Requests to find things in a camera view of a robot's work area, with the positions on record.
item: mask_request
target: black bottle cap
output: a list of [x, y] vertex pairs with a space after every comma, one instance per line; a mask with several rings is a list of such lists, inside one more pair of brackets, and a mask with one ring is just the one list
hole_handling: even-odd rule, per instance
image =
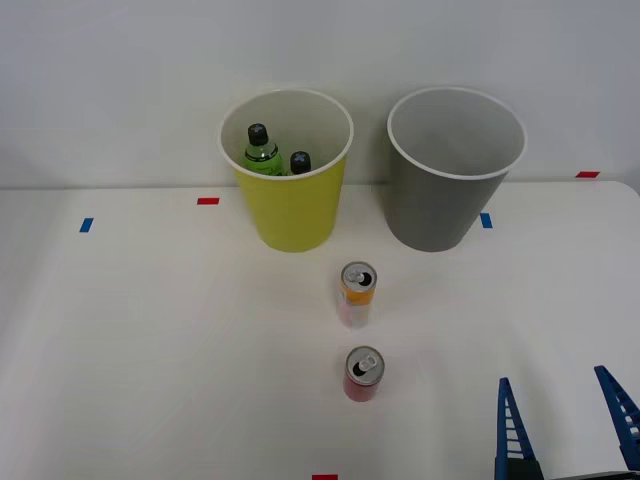
[[269, 142], [267, 127], [261, 123], [254, 123], [249, 127], [249, 143], [254, 147], [260, 147]]
[[291, 155], [291, 173], [300, 175], [311, 171], [311, 157], [307, 152], [295, 152]]

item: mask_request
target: blue tape marker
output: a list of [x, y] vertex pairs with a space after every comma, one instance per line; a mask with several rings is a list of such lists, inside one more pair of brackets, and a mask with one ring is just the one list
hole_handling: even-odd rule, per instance
[[489, 215], [488, 213], [481, 213], [480, 221], [482, 222], [482, 228], [493, 228], [493, 224], [491, 223], [491, 215]]
[[89, 233], [91, 225], [93, 225], [93, 218], [85, 218], [84, 222], [82, 222], [82, 226], [80, 227], [80, 233]]

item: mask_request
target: plastic bottle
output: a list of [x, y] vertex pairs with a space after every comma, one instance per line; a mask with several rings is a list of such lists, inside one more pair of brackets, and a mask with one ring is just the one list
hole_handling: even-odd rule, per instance
[[254, 123], [249, 127], [248, 133], [249, 145], [244, 152], [245, 168], [262, 175], [283, 175], [278, 145], [269, 141], [266, 127], [261, 123]]

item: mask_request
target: trash can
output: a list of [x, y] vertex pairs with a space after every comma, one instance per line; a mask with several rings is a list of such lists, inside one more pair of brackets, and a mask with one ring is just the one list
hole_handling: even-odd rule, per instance
[[387, 224], [402, 243], [425, 252], [462, 240], [527, 143], [508, 106], [461, 87], [402, 98], [389, 114], [387, 133]]
[[[283, 162], [305, 151], [312, 170], [267, 176], [242, 165], [247, 128], [266, 126]], [[276, 90], [253, 97], [222, 121], [218, 148], [233, 167], [260, 238], [283, 252], [303, 252], [323, 243], [333, 230], [346, 155], [353, 140], [349, 112], [328, 95], [311, 90]]]

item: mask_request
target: gray bin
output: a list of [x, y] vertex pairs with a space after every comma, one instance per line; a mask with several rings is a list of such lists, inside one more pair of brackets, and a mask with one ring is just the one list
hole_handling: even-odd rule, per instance
[[427, 88], [391, 110], [387, 224], [409, 247], [439, 252], [467, 233], [527, 142], [501, 101], [459, 87]]

